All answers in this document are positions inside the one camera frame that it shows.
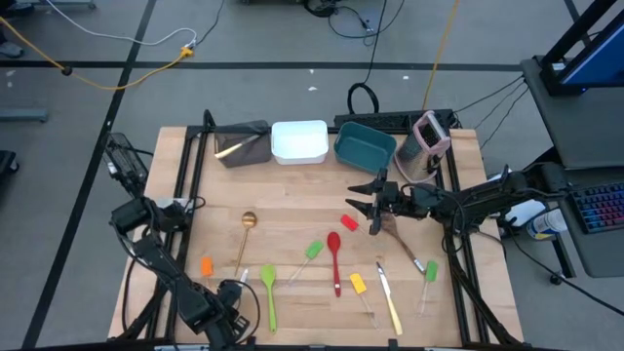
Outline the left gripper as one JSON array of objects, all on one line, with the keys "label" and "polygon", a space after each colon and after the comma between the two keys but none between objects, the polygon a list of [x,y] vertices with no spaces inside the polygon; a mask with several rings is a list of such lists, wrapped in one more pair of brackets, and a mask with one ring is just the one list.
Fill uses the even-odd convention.
[{"label": "left gripper", "polygon": [[250,327],[250,320],[237,310],[240,307],[242,290],[242,286],[236,282],[230,284],[223,281],[219,284],[218,299],[224,311],[208,322],[207,338],[211,349],[228,349],[234,346]]}]

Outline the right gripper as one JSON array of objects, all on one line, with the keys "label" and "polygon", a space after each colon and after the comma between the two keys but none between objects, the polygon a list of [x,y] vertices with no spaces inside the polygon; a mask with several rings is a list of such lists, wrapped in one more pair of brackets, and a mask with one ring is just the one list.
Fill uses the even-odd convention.
[{"label": "right gripper", "polygon": [[371,221],[369,233],[377,235],[381,230],[382,215],[405,216],[420,219],[420,210],[411,196],[406,195],[396,181],[387,180],[387,170],[380,169],[376,178],[367,184],[349,186],[351,192],[373,195],[372,203],[346,199],[345,202]]}]

